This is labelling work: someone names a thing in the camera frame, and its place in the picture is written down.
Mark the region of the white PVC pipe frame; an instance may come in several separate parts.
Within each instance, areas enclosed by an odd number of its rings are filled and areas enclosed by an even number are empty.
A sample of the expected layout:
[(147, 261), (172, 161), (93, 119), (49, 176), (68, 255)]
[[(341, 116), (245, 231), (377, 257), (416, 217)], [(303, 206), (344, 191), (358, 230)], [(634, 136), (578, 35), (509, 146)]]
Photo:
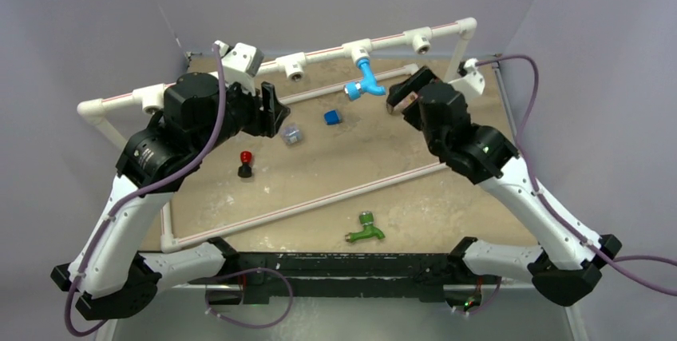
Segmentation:
[[(430, 42), (434, 38), (444, 37), (456, 34), (459, 37), (455, 45), (450, 62), (463, 62), (463, 55), (473, 37), (477, 28), (475, 18), (463, 18), (441, 26), (424, 26), (412, 30), (406, 30), (399, 34), (380, 38), (364, 38), (352, 42), (346, 42), (340, 46), (316, 50), (310, 53), (298, 52), (278, 57), (272, 61), (262, 63), (258, 74), (284, 73), (287, 80), (298, 82), (303, 79), (304, 68), (307, 65), (323, 61), (331, 61), (340, 58), (349, 58), (356, 67), (355, 63), (361, 58), (369, 58), (370, 53), (375, 50), (384, 50), (395, 46), (411, 46), (416, 54), (424, 55), (430, 50)], [(412, 75), (418, 70), (414, 64), (404, 65), (397, 69), (374, 73), (378, 83), (395, 77)], [(293, 104), (296, 102), (307, 101), (317, 97), (325, 96), (339, 91), (344, 92), (346, 83), (337, 83), (335, 85), (326, 85), (317, 89), (311, 89), (302, 93), (283, 97), (281, 102)], [(166, 103), (163, 93), (166, 89), (172, 88), (172, 84), (160, 83), (134, 89), (130, 93), (117, 95), (108, 98), (98, 98), (88, 101), (82, 101), (77, 105), (77, 113), (89, 124), (94, 126), (118, 148), (122, 148), (125, 141), (121, 133), (113, 127), (108, 121), (107, 114), (116, 109), (122, 109), (130, 105), (139, 105), (145, 113), (156, 112)], [(337, 192), (333, 195), (323, 196), (319, 199), (309, 200), (302, 204), (297, 204), (283, 210), (274, 211), (261, 216), (257, 216), (249, 221), (243, 221), (236, 224), (229, 224), (211, 231), (201, 232), (194, 236), (178, 238), (172, 231), (172, 205), (166, 203), (160, 210), (160, 250), (163, 253), (178, 252), (190, 245), (206, 240), (210, 236), (227, 236), (243, 230), (267, 224), (275, 220), (281, 220), (296, 213), (307, 212), (313, 208), (320, 208), (330, 203), (361, 196), (368, 192), (377, 191), (385, 187), (396, 185), (398, 183), (413, 180), (420, 176), (425, 176), (439, 170), (437, 165), (427, 165), (413, 171), (401, 172), (389, 176), (382, 180), (376, 180), (369, 184), (354, 187), (352, 189)]]

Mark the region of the green water faucet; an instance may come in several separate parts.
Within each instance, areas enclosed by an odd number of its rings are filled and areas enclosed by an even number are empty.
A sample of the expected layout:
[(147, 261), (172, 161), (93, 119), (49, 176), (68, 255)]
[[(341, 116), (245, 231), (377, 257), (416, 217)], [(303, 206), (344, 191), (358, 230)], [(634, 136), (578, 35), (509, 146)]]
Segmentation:
[(371, 211), (361, 212), (358, 219), (359, 223), (362, 225), (362, 230), (360, 232), (347, 233), (344, 236), (344, 240), (347, 243), (352, 244), (357, 241), (372, 238), (376, 238), (377, 240), (384, 240), (386, 238), (385, 233), (374, 225), (374, 215)]

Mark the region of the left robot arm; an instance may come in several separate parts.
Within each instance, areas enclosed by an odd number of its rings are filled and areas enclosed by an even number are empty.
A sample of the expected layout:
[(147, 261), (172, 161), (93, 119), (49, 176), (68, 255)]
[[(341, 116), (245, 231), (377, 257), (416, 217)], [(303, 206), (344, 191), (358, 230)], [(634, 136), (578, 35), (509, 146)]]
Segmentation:
[(161, 209), (213, 149), (239, 133), (273, 137), (290, 113), (269, 82), (248, 92), (234, 81), (221, 85), (209, 73), (182, 75), (164, 91), (163, 102), (125, 145), (86, 246), (51, 272), (68, 295), (67, 309), (89, 321), (134, 316), (179, 284), (229, 284), (237, 277), (238, 252), (224, 240), (211, 238), (167, 255), (139, 248)]

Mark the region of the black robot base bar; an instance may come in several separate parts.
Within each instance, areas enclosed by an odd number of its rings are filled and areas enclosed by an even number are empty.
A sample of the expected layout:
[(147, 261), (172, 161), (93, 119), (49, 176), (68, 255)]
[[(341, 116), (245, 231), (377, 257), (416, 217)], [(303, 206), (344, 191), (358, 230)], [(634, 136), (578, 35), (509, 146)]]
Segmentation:
[(199, 281), (242, 287), (246, 304), (289, 295), (444, 303), (497, 277), (474, 275), (447, 253), (241, 252), (216, 276)]

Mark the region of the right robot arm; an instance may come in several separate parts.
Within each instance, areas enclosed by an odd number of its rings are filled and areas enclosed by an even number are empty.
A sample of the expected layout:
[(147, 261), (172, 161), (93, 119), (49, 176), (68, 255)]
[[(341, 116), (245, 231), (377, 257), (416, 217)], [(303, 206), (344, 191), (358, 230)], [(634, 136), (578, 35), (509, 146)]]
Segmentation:
[(403, 119), (422, 132), (430, 153), (501, 202), (536, 238), (534, 247), (491, 244), (465, 237), (449, 254), (448, 271), (460, 283), (474, 276), (530, 282), (550, 302), (570, 307), (592, 292), (602, 268), (622, 244), (600, 235), (567, 209), (539, 181), (529, 178), (525, 157), (500, 130), (471, 121), (465, 95), (423, 66), (386, 94), (388, 109), (407, 97)]

